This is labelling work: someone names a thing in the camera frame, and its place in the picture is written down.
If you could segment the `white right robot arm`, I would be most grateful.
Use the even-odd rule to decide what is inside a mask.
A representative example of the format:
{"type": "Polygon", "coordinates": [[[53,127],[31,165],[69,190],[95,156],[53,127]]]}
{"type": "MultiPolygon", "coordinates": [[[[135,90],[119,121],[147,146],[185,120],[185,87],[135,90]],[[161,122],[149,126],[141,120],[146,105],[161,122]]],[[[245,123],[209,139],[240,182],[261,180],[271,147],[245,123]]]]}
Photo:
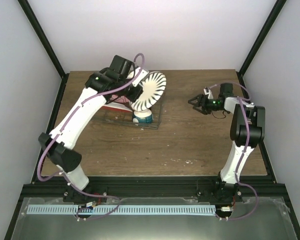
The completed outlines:
{"type": "Polygon", "coordinates": [[[226,184],[240,182],[242,169],[256,146],[265,138],[266,109],[247,103],[240,97],[220,97],[210,99],[199,94],[188,103],[203,115],[225,111],[232,114],[230,139],[232,146],[224,167],[220,171],[220,179],[226,184]]]}

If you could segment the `pink plastic bear plate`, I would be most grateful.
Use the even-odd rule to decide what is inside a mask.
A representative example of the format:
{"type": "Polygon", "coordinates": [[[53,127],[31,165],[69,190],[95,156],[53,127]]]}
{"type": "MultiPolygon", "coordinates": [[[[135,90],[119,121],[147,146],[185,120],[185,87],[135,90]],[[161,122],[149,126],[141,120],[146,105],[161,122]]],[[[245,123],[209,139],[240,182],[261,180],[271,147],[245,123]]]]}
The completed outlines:
{"type": "Polygon", "coordinates": [[[129,103],[129,99],[126,98],[124,95],[122,96],[118,96],[116,94],[113,94],[109,100],[110,103],[115,102],[115,103],[121,103],[121,104],[125,104],[125,103],[129,103]]]}

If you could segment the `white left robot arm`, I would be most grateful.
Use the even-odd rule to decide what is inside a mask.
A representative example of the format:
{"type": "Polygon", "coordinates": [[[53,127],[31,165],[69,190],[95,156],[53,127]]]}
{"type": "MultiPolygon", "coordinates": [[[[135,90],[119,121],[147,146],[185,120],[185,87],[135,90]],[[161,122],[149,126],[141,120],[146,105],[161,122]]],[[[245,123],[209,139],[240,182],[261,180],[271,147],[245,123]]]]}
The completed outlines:
{"type": "Polygon", "coordinates": [[[92,196],[92,189],[87,186],[89,178],[81,167],[82,155],[74,151],[76,142],[89,121],[102,108],[108,97],[118,95],[120,91],[132,87],[136,90],[149,71],[138,67],[132,79],[115,81],[103,72],[90,75],[78,100],[64,119],[50,133],[41,133],[38,141],[43,153],[39,159],[36,174],[41,182],[52,177],[43,177],[42,163],[45,158],[57,166],[58,174],[64,174],[68,183],[75,188],[74,195],[79,201],[87,202],[92,196]]]}

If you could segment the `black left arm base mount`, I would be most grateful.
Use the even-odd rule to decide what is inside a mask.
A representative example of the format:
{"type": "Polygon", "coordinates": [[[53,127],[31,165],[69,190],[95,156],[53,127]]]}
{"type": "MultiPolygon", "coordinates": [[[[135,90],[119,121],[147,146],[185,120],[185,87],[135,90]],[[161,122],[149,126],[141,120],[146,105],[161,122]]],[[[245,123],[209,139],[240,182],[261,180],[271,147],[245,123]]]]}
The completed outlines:
{"type": "MultiPolygon", "coordinates": [[[[63,191],[63,201],[71,202],[75,204],[85,204],[92,201],[105,202],[104,199],[98,197],[91,197],[85,194],[79,193],[77,190],[74,190],[71,186],[63,186],[60,188],[63,191]]],[[[103,195],[108,193],[108,187],[106,186],[95,186],[88,185],[83,192],[92,195],[103,195]]]]}

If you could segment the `cream upturned bowl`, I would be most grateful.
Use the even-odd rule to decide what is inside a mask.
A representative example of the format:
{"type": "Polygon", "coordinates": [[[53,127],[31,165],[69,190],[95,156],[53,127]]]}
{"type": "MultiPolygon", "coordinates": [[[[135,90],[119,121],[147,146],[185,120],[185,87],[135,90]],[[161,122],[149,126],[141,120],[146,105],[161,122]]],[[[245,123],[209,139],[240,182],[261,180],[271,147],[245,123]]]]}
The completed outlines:
{"type": "Polygon", "coordinates": [[[132,122],[135,124],[151,124],[153,122],[153,113],[150,109],[133,111],[132,122]]]}

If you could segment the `red plate with teal flower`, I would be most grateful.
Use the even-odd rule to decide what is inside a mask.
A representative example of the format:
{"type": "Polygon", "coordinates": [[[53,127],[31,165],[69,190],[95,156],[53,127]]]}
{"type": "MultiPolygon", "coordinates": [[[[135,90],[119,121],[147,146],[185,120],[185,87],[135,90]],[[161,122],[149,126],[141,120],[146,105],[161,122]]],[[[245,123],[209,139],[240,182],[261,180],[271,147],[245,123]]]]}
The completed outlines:
{"type": "Polygon", "coordinates": [[[133,112],[129,107],[117,102],[105,104],[102,106],[102,108],[110,111],[120,111],[120,112],[127,112],[127,113],[133,112]]]}

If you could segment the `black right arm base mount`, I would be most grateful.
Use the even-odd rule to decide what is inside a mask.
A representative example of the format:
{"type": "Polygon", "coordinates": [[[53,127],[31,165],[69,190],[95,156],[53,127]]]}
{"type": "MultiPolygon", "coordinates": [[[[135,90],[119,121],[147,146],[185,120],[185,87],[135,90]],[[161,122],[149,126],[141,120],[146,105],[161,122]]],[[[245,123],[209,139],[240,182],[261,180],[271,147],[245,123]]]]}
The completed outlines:
{"type": "Polygon", "coordinates": [[[220,182],[218,180],[198,180],[196,182],[196,194],[200,202],[211,204],[230,204],[233,201],[242,202],[238,195],[238,185],[220,182]]]}

